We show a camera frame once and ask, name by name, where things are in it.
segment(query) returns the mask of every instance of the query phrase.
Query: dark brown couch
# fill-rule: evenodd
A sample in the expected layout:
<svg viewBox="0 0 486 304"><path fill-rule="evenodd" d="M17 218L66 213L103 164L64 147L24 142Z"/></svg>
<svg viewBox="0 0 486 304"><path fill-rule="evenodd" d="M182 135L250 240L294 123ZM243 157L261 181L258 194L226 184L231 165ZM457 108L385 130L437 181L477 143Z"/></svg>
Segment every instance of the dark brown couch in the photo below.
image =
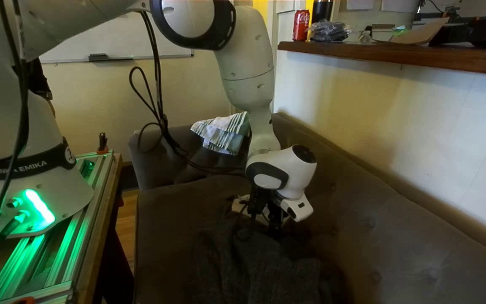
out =
<svg viewBox="0 0 486 304"><path fill-rule="evenodd" d="M319 167L307 189L315 208L310 247L344 277L358 304L486 304L486 247L396 192L331 142L285 115L273 116L283 147L314 150ZM159 133L137 147L137 302L186 302L186 258L196 233L213 226L233 194L248 192L238 176L201 177L169 157ZM187 128L175 138L189 150L201 140ZM209 154L197 159L224 164Z"/></svg>

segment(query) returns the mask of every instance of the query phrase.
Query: wooden ledge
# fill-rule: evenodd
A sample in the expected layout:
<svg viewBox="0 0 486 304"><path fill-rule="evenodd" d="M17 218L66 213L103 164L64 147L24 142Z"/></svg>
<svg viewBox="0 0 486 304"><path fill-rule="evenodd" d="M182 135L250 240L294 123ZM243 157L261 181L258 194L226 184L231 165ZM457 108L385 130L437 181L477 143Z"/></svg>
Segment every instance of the wooden ledge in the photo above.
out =
<svg viewBox="0 0 486 304"><path fill-rule="evenodd" d="M305 52L329 57L359 61L383 61L440 69L486 73L486 49L466 47L422 47L391 44L321 44L321 42L280 42L280 51Z"/></svg>

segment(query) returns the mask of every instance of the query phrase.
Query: couch cushion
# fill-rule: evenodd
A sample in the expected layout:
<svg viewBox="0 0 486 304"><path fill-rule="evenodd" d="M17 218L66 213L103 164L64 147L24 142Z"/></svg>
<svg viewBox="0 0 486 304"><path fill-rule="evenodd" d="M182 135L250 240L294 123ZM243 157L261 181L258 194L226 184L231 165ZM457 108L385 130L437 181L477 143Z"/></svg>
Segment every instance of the couch cushion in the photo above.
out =
<svg viewBox="0 0 486 304"><path fill-rule="evenodd" d="M486 304L486 247L407 199L331 142L277 115L283 145L317 157L312 247L337 265L354 302Z"/></svg>
<svg viewBox="0 0 486 304"><path fill-rule="evenodd" d="M211 228L248 186L243 177L214 176L140 192L137 302L184 302L184 274L196 235Z"/></svg>

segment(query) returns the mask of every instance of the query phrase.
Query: green light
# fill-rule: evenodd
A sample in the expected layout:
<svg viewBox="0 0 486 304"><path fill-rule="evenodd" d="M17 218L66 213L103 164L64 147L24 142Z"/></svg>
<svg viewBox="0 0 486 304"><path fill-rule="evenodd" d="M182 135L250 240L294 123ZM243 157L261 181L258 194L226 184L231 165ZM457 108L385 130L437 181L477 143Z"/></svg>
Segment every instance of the green light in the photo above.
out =
<svg viewBox="0 0 486 304"><path fill-rule="evenodd" d="M51 225L56 221L54 213L45 206L45 203L40 199L40 196L35 191L27 189L24 194L34 204L34 208L39 211L39 214L42 216L45 225Z"/></svg>

